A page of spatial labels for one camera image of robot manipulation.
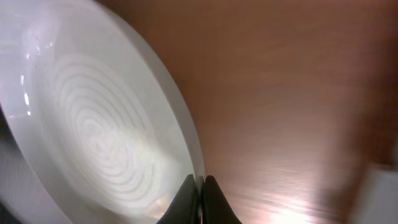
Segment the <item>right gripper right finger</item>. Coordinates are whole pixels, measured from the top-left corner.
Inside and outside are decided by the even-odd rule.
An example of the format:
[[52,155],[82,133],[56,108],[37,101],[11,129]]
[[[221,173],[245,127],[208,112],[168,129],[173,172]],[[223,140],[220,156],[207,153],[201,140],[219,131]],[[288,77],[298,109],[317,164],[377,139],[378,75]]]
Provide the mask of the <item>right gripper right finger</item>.
[[201,207],[202,224],[241,224],[212,175],[205,178],[201,190]]

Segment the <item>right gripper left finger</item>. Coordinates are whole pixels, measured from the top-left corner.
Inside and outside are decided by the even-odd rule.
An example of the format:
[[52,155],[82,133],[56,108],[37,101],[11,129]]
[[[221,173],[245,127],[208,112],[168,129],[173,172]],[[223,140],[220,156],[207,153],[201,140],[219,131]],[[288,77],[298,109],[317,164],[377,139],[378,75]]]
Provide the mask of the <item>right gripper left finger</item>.
[[199,224],[198,206],[198,190],[193,174],[189,174],[157,224]]

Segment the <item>pale green plate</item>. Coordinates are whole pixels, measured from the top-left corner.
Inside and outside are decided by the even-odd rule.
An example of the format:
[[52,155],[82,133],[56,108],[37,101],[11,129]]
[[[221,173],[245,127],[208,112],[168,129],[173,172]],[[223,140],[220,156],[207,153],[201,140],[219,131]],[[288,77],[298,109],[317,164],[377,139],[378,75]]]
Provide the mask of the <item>pale green plate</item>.
[[155,223],[205,173],[169,71],[96,1],[1,2],[1,107],[72,223]]

